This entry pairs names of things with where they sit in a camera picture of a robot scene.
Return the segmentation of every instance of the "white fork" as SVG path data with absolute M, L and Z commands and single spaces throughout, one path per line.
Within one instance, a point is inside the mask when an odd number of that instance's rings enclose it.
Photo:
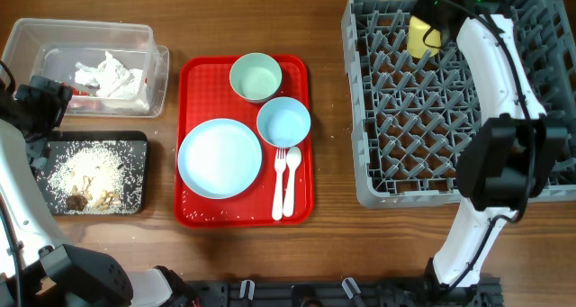
M 274 169 L 276 170 L 276 188 L 274 190 L 274 201 L 272 202 L 272 219 L 280 221 L 282 219 L 282 175 L 286 169 L 286 149 L 276 151 L 274 160 Z

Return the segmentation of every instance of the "spoon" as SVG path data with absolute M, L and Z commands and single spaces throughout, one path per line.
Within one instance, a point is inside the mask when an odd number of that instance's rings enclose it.
M 296 177 L 296 168 L 302 162 L 302 153 L 297 147 L 288 150 L 286 155 L 286 165 L 290 170 L 288 176 L 288 186 L 286 187 L 286 197 L 284 198 L 283 214 L 285 217 L 292 217 L 294 214 L 294 178 Z

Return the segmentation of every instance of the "white plate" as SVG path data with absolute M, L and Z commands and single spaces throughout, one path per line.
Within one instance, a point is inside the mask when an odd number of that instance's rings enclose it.
M 262 165 L 258 138 L 246 125 L 214 119 L 196 126 L 178 152 L 178 171 L 196 194 L 226 199 L 246 190 Z

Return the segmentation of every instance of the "wooden table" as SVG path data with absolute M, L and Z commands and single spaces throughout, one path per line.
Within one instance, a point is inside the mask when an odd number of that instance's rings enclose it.
M 566 2 L 572 22 L 576 4 Z M 0 0 L 0 45 L 22 17 L 144 23 L 170 49 L 158 119 L 72 119 L 65 130 L 140 130 L 151 141 L 147 202 L 130 217 L 58 217 L 78 246 L 127 270 L 161 265 L 184 279 L 370 280 L 419 275 L 442 246 L 456 205 L 368 211 L 356 200 L 340 20 L 347 0 Z M 310 69 L 316 209 L 297 227 L 189 230 L 172 214 L 179 70 L 193 57 L 292 53 Z M 574 305 L 576 203 L 529 206 L 501 234 L 483 271 L 509 306 Z

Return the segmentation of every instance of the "gray dish rack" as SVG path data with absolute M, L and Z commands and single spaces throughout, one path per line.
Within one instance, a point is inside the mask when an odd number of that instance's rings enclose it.
M 457 203 L 460 152 L 481 127 L 472 74 L 455 43 L 406 51 L 416 0 L 348 0 L 342 41 L 352 102 L 356 195 L 367 208 Z M 508 0 L 528 80 L 549 115 L 576 134 L 576 48 L 563 0 Z M 576 139 L 531 202 L 576 199 Z

